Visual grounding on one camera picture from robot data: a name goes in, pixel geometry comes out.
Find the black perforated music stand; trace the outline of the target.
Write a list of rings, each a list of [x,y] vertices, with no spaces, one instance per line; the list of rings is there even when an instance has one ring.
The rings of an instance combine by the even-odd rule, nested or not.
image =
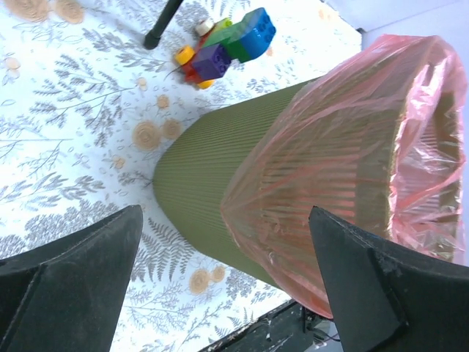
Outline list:
[[[160,39],[179,9],[182,0],[168,0],[153,28],[145,35],[143,45],[147,50],[158,47]]]

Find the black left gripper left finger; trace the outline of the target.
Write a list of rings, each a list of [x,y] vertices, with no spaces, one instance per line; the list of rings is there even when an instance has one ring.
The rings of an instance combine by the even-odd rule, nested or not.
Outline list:
[[[1,350],[109,351],[143,227],[138,205],[1,260]]]

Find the olive green mesh trash bin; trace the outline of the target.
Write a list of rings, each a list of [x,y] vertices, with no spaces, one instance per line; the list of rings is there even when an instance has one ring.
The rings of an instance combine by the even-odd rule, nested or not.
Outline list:
[[[294,96],[313,81],[205,114],[164,153],[154,174],[159,205],[192,246],[279,289],[234,242],[221,202],[241,163]]]

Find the red plastic trash bag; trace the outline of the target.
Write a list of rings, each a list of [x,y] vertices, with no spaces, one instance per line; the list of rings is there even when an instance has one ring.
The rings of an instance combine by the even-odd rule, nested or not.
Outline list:
[[[438,36],[383,35],[305,85],[238,167],[221,215],[284,292],[330,318],[311,241],[314,206],[460,263],[468,83]]]

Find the floral patterned table mat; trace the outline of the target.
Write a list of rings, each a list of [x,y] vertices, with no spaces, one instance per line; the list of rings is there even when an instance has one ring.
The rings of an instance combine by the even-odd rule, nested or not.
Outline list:
[[[1,255],[138,204],[144,229],[113,351],[198,351],[284,303],[280,290],[192,248],[152,191],[155,164],[200,115],[327,73],[361,34],[327,1],[184,1],[159,46],[163,1],[1,3]],[[198,90],[173,55],[206,18],[264,7],[259,59]]]

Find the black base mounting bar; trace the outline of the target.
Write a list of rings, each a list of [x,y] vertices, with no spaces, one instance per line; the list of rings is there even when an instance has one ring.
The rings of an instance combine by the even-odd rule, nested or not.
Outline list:
[[[202,352],[342,350],[339,334],[331,321],[290,300],[211,343]]]

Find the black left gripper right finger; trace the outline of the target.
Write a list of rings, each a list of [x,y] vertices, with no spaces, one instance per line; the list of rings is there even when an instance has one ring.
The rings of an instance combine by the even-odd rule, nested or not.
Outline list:
[[[314,206],[309,228],[344,351],[467,351],[468,267]]]

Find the colourful toy brick car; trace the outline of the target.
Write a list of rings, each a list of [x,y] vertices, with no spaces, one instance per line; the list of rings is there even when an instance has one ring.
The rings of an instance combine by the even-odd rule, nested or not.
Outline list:
[[[199,89],[211,87],[225,76],[234,61],[250,62],[263,55],[276,35],[276,27],[264,7],[246,13],[235,23],[230,18],[208,18],[195,27],[199,41],[174,55],[184,80]]]

